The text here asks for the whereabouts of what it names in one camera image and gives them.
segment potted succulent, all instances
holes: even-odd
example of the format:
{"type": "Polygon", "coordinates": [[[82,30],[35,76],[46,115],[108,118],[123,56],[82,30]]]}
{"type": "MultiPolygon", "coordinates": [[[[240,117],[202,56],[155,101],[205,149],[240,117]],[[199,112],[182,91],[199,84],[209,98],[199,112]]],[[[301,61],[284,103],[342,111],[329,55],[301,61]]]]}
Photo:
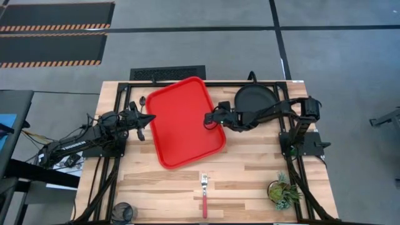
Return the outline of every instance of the potted succulent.
{"type": "Polygon", "coordinates": [[[269,199],[275,203],[277,210],[288,209],[294,203],[299,203],[300,200],[300,193],[297,186],[290,185],[290,182],[282,172],[278,174],[277,181],[269,184],[267,192],[269,199]]]}

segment gray floor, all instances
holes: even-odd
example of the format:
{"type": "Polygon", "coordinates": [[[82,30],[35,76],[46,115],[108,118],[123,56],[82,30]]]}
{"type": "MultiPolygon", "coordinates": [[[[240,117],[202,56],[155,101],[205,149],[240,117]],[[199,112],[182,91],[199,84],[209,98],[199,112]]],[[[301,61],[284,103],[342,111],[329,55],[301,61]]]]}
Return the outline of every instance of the gray floor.
{"type": "MultiPolygon", "coordinates": [[[[93,2],[57,0],[56,2],[93,2]]],[[[10,0],[49,3],[50,0],[10,0]]],[[[399,1],[276,0],[282,26],[400,24],[399,1]]],[[[118,0],[112,28],[235,26],[273,24],[262,0],[118,0]]],[[[326,149],[329,178],[341,219],[398,224],[400,176],[398,137],[374,118],[399,106],[400,30],[284,31],[293,79],[305,80],[322,102],[317,127],[326,149]]],[[[104,80],[127,80],[130,68],[204,64],[208,79],[243,79],[252,69],[259,79],[283,79],[275,33],[175,32],[110,34],[103,62],[96,67],[0,70],[0,89],[99,92],[104,80]]],[[[97,96],[36,93],[28,121],[32,131],[61,138],[93,114],[97,96]]],[[[14,158],[27,159],[35,147],[23,137],[14,158]]],[[[15,196],[14,205],[20,196],[15,196]]],[[[24,224],[63,223],[69,201],[28,208],[24,224]]],[[[6,224],[11,224],[11,208],[6,224]]]]}

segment wooden tabletop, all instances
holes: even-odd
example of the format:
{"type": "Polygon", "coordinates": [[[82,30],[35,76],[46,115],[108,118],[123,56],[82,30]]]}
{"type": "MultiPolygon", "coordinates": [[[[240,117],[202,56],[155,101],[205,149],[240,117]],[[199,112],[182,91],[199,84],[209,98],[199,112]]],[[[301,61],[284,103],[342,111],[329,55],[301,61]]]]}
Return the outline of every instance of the wooden tabletop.
{"type": "MultiPolygon", "coordinates": [[[[97,116],[113,110],[117,86],[116,81],[103,82],[97,116]]],[[[307,97],[303,82],[287,81],[287,87],[290,98],[307,97]]],[[[135,87],[132,89],[131,101],[138,103],[141,96],[147,96],[159,88],[135,87]]],[[[238,89],[209,87],[208,91],[214,105],[220,101],[230,101],[233,106],[238,89]]],[[[293,109],[299,113],[300,107],[294,105],[293,109]]],[[[175,170],[167,170],[158,162],[150,126],[144,130],[146,140],[143,142],[138,140],[136,131],[131,131],[125,156],[121,158],[114,203],[127,202],[136,206],[138,217],[134,223],[296,222],[294,208],[275,210],[266,191],[268,184],[277,179],[280,171],[288,174],[278,140],[278,119],[260,124],[251,131],[239,133],[224,127],[224,132],[226,145],[220,153],[175,170]],[[201,173],[207,173],[209,177],[207,219],[202,217],[201,173]]],[[[77,215],[88,204],[97,160],[89,158],[84,163],[76,195],[77,215]]],[[[338,214],[325,165],[313,156],[304,156],[303,160],[310,191],[321,206],[336,218],[338,214]]],[[[93,196],[98,190],[100,174],[101,166],[97,172],[93,196]]],[[[108,193],[103,200],[101,218],[105,217],[107,200],[108,193]]],[[[301,209],[303,217],[307,218],[304,200],[301,201],[301,209]]]]}

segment fork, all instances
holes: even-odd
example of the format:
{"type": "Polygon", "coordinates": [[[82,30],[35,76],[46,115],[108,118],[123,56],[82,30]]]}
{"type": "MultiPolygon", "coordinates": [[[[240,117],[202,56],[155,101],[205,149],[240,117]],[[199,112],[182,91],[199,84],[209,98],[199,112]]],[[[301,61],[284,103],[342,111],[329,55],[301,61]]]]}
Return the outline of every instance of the fork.
{"type": "Polygon", "coordinates": [[[207,218],[207,174],[201,174],[201,187],[202,187],[202,217],[207,218]]]}

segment black floor mat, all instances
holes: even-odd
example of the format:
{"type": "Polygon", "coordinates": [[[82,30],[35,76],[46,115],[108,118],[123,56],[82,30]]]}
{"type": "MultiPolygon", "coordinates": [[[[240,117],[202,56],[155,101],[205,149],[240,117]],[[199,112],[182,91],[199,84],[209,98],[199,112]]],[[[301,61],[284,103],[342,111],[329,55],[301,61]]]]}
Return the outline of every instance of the black floor mat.
{"type": "Polygon", "coordinates": [[[108,28],[113,2],[8,5],[0,18],[0,31],[47,31],[108,28]]]}
{"type": "Polygon", "coordinates": [[[174,66],[131,69],[130,81],[180,81],[197,76],[206,80],[205,66],[174,66]]]}
{"type": "Polygon", "coordinates": [[[95,66],[106,39],[104,32],[0,35],[0,67],[95,66]]]}

